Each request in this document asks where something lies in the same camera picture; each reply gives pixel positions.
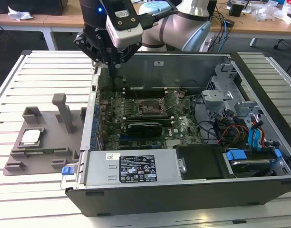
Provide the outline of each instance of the gray floor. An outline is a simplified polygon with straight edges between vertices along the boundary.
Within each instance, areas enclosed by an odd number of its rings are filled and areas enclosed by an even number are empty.
[[[46,43],[41,39],[40,32],[0,31],[0,85],[12,69],[22,50],[47,50]],[[59,50],[76,50],[73,45],[75,34],[55,33]],[[249,38],[229,38],[222,52],[262,52],[273,57],[285,70],[291,63],[291,43],[279,45],[278,50],[273,49],[277,42],[275,39],[259,39],[256,47],[250,47]]]

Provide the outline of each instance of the blue latch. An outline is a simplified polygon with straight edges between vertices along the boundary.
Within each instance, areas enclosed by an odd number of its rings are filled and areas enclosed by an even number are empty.
[[[74,175],[74,167],[63,167],[61,173],[62,175]]]
[[[247,156],[244,150],[230,150],[226,153],[229,161],[231,160],[246,160]]]
[[[248,135],[248,144],[258,151],[261,150],[258,145],[260,136],[261,132],[258,129],[251,129]]]
[[[275,149],[274,153],[277,156],[277,158],[280,158],[282,156],[282,153],[281,153],[281,151],[279,149]]]

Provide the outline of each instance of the white sticker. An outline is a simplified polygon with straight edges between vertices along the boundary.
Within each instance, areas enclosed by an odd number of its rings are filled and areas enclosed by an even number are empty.
[[[119,160],[120,153],[107,153],[107,160]]]
[[[163,65],[164,65],[164,62],[163,62],[163,61],[155,61],[155,62],[154,62],[154,66],[155,66],[155,67],[157,67],[157,66],[158,66],[158,67],[162,67]]]
[[[128,16],[128,11],[127,10],[121,10],[118,12],[115,12],[116,17],[118,18],[124,18]]]
[[[35,155],[35,154],[44,154],[41,151],[37,151],[37,152],[25,152],[26,155]]]

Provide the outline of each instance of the white workbench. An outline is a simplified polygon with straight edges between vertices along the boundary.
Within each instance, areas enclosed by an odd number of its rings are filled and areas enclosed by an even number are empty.
[[[61,174],[3,176],[3,167],[22,125],[24,108],[56,110],[50,103],[54,93],[65,93],[71,110],[86,106],[91,67],[91,60],[82,52],[33,51],[19,58],[2,85],[0,228],[291,227],[291,193],[263,206],[87,218],[60,189]],[[237,219],[247,223],[234,225],[232,221]]]

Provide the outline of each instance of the wooden table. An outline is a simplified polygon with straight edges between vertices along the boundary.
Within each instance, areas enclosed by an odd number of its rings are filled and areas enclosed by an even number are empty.
[[[291,39],[291,25],[285,23],[281,19],[275,21],[256,21],[250,13],[242,13],[240,17],[229,16],[229,11],[226,10],[226,5],[222,3],[227,0],[218,0],[217,7],[219,12],[225,17],[235,22],[229,36],[237,38],[252,38],[250,46],[254,46],[257,38],[272,38],[272,39]],[[212,20],[211,32],[207,40],[217,35],[221,25],[218,19]]]
[[[240,17],[229,16],[226,6],[221,4],[226,0],[219,0],[217,7],[226,17],[235,22],[229,36],[237,38],[253,38],[251,45],[255,44],[255,38],[279,38],[291,39],[291,25],[276,19],[275,21],[256,21],[251,14],[242,13]],[[139,11],[140,3],[134,4],[136,11]],[[84,21],[81,13],[79,0],[68,0],[68,6],[62,16],[33,15],[34,19],[23,20],[21,22],[12,20],[7,14],[0,14],[0,25],[5,30],[41,31],[44,34],[49,50],[57,50],[57,45],[53,32],[81,32]],[[220,24],[217,19],[213,19],[211,32],[207,40],[217,35]],[[202,50],[206,51],[208,42],[204,42]]]

